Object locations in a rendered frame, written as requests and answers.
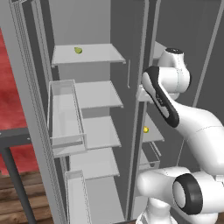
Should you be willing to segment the clear fridge drawer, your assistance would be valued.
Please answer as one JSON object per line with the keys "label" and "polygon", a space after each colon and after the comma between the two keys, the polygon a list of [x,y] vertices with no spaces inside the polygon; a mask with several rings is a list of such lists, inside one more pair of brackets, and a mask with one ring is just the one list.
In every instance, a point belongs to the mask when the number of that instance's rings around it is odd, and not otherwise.
{"label": "clear fridge drawer", "polygon": [[140,155],[139,170],[158,169],[160,166],[160,151],[154,142],[143,143]]}

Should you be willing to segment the white freezer shelf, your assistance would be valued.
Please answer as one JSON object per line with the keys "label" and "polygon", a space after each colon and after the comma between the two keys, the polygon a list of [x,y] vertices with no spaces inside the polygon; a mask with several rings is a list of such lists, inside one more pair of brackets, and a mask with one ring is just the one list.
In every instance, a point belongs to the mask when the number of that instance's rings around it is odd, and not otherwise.
{"label": "white freezer shelf", "polygon": [[85,179],[119,176],[115,156],[111,148],[88,150],[70,157],[70,169],[82,170]]}
{"label": "white freezer shelf", "polygon": [[75,87],[82,109],[123,107],[123,103],[110,80],[77,83]]}
{"label": "white freezer shelf", "polygon": [[[74,51],[75,47],[82,48],[82,53],[77,54]],[[122,62],[125,64],[126,60],[112,44],[56,45],[54,47],[52,67],[91,62]]]}
{"label": "white freezer shelf", "polygon": [[88,150],[121,146],[110,116],[86,118],[83,122]]}

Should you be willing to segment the grey freezer door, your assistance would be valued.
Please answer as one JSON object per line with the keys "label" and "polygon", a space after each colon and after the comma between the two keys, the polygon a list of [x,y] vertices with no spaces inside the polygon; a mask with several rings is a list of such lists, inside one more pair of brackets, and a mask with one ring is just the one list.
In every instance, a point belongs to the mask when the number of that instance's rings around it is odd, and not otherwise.
{"label": "grey freezer door", "polygon": [[21,2],[14,3],[12,0],[0,0],[0,27],[3,31],[3,39],[17,84],[53,222],[54,224],[67,224],[46,126],[46,114],[25,22],[25,10]]}

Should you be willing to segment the clear narrow door bin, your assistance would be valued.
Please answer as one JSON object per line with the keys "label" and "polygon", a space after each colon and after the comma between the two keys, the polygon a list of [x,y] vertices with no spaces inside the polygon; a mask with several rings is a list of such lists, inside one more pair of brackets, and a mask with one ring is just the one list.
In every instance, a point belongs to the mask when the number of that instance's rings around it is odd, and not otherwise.
{"label": "clear narrow door bin", "polygon": [[67,171],[65,177],[68,224],[92,224],[82,170]]}

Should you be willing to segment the clear large door bin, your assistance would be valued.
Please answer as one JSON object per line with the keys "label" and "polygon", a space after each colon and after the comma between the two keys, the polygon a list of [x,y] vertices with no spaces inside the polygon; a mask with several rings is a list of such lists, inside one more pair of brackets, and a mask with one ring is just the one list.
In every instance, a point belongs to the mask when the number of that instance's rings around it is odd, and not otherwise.
{"label": "clear large door bin", "polygon": [[74,80],[49,82],[47,127],[54,149],[87,148],[87,134]]}

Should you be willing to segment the white fridge shelf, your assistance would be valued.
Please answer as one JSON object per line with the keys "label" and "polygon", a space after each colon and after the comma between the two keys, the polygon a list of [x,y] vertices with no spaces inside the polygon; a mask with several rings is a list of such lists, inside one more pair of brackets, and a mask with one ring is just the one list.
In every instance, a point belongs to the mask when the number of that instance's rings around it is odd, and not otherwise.
{"label": "white fridge shelf", "polygon": [[152,101],[159,104],[166,104],[170,100],[175,100],[179,96],[179,91],[164,87],[164,86],[155,86],[155,87],[145,87],[140,85],[137,90],[136,98],[140,101]]}
{"label": "white fridge shelf", "polygon": [[155,42],[153,59],[154,60],[159,59],[165,49],[166,49],[166,47],[164,45],[162,45],[158,42]]}
{"label": "white fridge shelf", "polygon": [[151,120],[149,115],[145,116],[145,121],[144,121],[143,126],[147,126],[149,128],[148,133],[143,133],[143,142],[144,143],[164,141],[164,138],[163,138],[162,134],[158,130],[155,123]]}

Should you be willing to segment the grey fridge freezer cabinet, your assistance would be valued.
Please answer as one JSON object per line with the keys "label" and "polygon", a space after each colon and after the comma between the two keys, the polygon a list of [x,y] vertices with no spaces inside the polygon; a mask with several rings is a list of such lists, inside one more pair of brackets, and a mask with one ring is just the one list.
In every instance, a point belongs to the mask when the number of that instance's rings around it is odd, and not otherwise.
{"label": "grey fridge freezer cabinet", "polygon": [[[152,61],[156,40],[175,43],[174,11],[177,0],[31,0],[35,43],[34,62],[47,126],[50,81],[74,80],[76,83],[111,81],[123,107],[81,108],[83,120],[110,116],[121,142],[113,150],[119,176],[103,178],[110,187],[103,192],[115,205],[111,215],[95,213],[97,224],[124,221],[134,213],[135,180],[143,122],[149,114],[146,104],[137,101],[136,92],[143,67]],[[125,58],[122,62],[91,62],[52,67],[55,46],[112,44]],[[128,61],[130,77],[127,88]],[[52,154],[67,216],[64,173],[69,158]]]}

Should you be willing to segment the dark grey metal table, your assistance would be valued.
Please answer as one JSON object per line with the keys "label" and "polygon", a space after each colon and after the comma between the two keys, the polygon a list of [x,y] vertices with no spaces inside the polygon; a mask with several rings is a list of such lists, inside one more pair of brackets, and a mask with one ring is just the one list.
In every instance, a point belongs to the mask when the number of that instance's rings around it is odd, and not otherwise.
{"label": "dark grey metal table", "polygon": [[0,154],[10,174],[10,178],[24,209],[28,223],[37,224],[24,185],[18,173],[18,168],[11,154],[11,147],[26,145],[31,142],[32,140],[27,128],[0,129]]}

